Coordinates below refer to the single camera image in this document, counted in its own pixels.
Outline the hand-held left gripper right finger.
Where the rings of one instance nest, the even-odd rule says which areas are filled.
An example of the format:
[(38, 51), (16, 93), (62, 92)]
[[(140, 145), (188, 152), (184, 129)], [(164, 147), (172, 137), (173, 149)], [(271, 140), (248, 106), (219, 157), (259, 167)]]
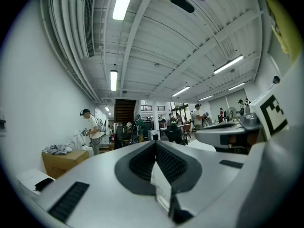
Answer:
[(156, 142), (156, 174), (160, 196), (169, 205), (176, 228), (199, 228), (193, 222), (228, 188), (247, 160), (246, 155)]

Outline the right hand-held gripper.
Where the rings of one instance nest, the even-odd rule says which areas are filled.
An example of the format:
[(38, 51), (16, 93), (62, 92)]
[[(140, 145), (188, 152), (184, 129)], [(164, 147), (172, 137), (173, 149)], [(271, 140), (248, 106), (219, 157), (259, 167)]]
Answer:
[(300, 56), (281, 79), (269, 87), (250, 105), (249, 113), (240, 117), (246, 131), (263, 129), (266, 139), (304, 126), (304, 56)]

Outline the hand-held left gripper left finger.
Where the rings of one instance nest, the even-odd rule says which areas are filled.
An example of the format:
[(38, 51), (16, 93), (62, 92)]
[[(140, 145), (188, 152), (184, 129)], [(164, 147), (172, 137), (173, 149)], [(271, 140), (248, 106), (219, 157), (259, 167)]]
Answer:
[[(174, 228), (153, 196), (135, 195), (116, 178), (116, 162), (144, 144), (134, 144), (91, 157), (46, 187), (31, 205), (47, 228)], [(75, 183), (89, 187), (65, 223), (48, 210)]]

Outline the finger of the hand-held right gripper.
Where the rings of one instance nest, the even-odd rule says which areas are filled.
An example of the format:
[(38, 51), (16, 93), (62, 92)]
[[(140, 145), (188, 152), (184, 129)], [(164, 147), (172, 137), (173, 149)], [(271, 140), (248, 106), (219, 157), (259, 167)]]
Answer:
[(219, 123), (203, 127), (195, 132), (196, 140), (216, 148), (228, 149), (229, 137), (245, 134), (247, 131), (240, 123)]

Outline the standing fan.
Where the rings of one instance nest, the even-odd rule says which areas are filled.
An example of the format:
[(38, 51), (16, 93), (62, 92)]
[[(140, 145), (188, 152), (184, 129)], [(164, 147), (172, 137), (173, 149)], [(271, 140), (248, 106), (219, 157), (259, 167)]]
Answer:
[(227, 111), (226, 111), (226, 116), (227, 116), (227, 120), (228, 121), (234, 121), (235, 118), (237, 117), (237, 110), (234, 107), (230, 107)]

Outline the black office chair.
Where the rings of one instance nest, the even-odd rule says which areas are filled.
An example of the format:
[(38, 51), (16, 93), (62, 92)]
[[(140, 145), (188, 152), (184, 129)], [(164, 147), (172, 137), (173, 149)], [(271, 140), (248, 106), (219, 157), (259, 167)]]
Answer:
[(169, 142), (176, 143), (180, 145), (188, 145), (188, 136), (182, 127), (178, 127), (177, 125), (168, 125), (167, 129), (164, 130)]

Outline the brown cardboard box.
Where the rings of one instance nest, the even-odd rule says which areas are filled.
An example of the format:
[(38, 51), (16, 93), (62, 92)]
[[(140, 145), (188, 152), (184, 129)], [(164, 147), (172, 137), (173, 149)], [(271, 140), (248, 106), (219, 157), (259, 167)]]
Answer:
[(42, 160), (48, 176), (57, 179), (61, 175), (89, 158), (89, 152), (74, 150), (63, 155), (42, 153)]

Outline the white rounded appliance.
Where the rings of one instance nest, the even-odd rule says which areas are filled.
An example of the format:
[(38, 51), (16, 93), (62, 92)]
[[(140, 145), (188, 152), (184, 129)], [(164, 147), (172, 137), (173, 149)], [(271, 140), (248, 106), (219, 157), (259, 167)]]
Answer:
[(74, 134), (75, 137), (75, 145), (77, 150), (84, 150), (86, 147), (86, 139), (83, 136), (83, 134), (78, 131), (77, 133)]

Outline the black storage rack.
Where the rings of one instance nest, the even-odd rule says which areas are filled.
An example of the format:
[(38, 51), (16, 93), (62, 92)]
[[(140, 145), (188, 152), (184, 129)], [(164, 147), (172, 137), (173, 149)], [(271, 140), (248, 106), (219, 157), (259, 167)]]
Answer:
[(118, 126), (115, 132), (114, 149), (117, 150), (131, 144), (131, 132), (128, 131), (127, 126)]

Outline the grey cloth pile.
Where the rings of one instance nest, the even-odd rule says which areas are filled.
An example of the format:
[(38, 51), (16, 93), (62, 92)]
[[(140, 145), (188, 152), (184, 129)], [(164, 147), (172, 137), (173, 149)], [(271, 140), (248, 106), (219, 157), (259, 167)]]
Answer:
[(42, 153), (48, 153), (51, 155), (66, 155), (72, 151), (72, 148), (70, 148), (67, 144), (59, 144), (46, 147), (42, 150)]

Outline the black balcony railing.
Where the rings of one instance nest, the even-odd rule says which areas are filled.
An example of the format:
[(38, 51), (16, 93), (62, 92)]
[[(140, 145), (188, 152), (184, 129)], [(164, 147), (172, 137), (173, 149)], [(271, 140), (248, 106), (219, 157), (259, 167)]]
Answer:
[[(152, 105), (141, 105), (141, 111), (152, 111)], [(165, 106), (157, 106), (157, 111), (166, 111)]]

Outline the brown wooden staircase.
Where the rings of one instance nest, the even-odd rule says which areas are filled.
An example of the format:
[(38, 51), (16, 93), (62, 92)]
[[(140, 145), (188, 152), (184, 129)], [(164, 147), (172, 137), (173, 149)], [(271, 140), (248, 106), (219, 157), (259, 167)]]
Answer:
[(116, 99), (114, 104), (114, 122), (126, 125), (134, 119), (135, 100)]

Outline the person's yellow shirt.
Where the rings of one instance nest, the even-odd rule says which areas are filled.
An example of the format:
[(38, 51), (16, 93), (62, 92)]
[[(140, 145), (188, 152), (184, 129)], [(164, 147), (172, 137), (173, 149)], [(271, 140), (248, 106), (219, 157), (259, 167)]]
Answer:
[(266, 0), (271, 28), (278, 39), (282, 51), (294, 63), (301, 55), (304, 42), (300, 31), (287, 10), (278, 0)]

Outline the white lidded bin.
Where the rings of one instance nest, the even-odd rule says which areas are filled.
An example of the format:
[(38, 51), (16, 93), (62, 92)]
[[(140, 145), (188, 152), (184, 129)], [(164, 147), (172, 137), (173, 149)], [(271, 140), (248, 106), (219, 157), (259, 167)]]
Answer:
[(46, 175), (43, 172), (40, 172), (37, 169), (29, 169), (23, 173), (20, 173), (17, 175), (17, 180), (20, 189), (27, 195), (36, 197), (40, 194), (40, 191), (36, 190), (36, 184), (50, 178), (53, 181), (55, 180), (54, 178)]

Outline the white wall air conditioner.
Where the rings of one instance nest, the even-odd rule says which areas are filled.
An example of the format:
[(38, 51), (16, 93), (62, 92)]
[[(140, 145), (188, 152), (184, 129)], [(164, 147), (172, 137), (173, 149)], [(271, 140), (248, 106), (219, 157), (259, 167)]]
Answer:
[(76, 16), (78, 36), (83, 57), (91, 58), (95, 55), (93, 38), (93, 16), (95, 0), (76, 0)]

